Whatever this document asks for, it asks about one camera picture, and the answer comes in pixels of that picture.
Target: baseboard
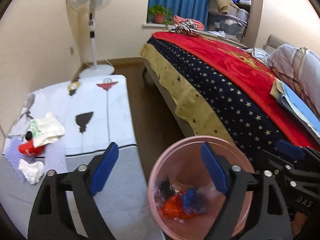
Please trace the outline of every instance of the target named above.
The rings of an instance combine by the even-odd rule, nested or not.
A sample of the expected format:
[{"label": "baseboard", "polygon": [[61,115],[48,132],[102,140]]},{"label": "baseboard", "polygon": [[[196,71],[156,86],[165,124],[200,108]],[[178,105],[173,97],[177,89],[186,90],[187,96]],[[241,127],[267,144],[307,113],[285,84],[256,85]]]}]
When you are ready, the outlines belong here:
[{"label": "baseboard", "polygon": [[[110,62],[115,68],[120,67],[121,65],[126,64],[137,64],[142,63],[143,64],[143,57],[126,57],[126,58],[114,58],[109,59],[108,62]],[[98,64],[108,64],[106,60],[98,60]],[[79,74],[84,71],[86,68],[89,68],[92,65],[92,62],[86,62],[82,63],[81,67],[77,70],[75,75],[73,76],[72,81],[76,81],[79,78]]]}]

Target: navy blue fabric with stars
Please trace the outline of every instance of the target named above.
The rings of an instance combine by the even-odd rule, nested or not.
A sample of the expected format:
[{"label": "navy blue fabric with stars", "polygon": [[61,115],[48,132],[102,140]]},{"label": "navy blue fabric with stars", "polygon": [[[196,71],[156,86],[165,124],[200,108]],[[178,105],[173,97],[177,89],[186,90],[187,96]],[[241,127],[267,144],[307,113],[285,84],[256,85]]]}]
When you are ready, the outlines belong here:
[{"label": "navy blue fabric with stars", "polygon": [[[245,153],[254,167],[259,150],[277,154],[276,142],[280,139],[287,140],[286,136],[237,85],[196,56],[170,42],[152,37],[148,43],[205,98],[236,146]],[[292,159],[284,156],[282,158],[294,164]]]}]

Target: window sill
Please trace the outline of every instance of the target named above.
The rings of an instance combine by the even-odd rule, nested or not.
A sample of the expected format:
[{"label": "window sill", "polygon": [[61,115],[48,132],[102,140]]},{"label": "window sill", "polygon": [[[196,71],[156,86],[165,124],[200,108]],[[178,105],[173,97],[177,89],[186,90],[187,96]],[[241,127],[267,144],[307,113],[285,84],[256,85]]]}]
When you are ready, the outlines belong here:
[{"label": "window sill", "polygon": [[[174,27],[173,25],[165,25],[165,24],[158,24],[158,23],[143,23],[142,26],[143,27],[151,27],[151,28],[162,28],[162,29],[168,29],[168,27]],[[231,42],[233,44],[236,44],[238,47],[245,48],[245,46],[240,44],[239,42],[236,42],[236,41],[233,41],[233,40],[218,36],[216,34],[205,32],[205,31],[200,31],[200,33],[202,35],[207,36],[207,38],[210,38],[210,36],[211,36],[211,37],[214,37],[216,39],[219,39],[219,40],[222,40],[222,41],[226,41],[227,43]]]}]

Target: potted plant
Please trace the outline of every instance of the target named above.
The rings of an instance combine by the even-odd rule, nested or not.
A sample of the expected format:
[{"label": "potted plant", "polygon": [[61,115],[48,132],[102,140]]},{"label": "potted plant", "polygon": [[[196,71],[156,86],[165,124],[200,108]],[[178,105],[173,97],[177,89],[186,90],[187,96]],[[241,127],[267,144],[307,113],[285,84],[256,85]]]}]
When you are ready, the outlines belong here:
[{"label": "potted plant", "polygon": [[154,17],[155,23],[170,24],[172,22],[171,8],[165,8],[161,4],[156,4],[148,9],[148,15]]}]

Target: standing fan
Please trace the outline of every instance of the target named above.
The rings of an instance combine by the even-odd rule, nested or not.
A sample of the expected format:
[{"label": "standing fan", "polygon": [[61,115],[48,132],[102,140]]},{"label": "standing fan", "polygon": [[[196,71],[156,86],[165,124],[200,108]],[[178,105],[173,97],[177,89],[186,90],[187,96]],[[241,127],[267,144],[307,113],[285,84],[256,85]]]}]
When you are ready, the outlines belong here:
[{"label": "standing fan", "polygon": [[80,13],[89,13],[89,29],[90,29],[90,40],[92,47],[92,62],[93,67],[85,69],[81,73],[81,77],[96,76],[96,75],[111,75],[114,72],[114,67],[111,65],[98,65],[95,57],[95,21],[94,14],[108,5],[111,0],[67,0],[67,4],[70,7]]}]

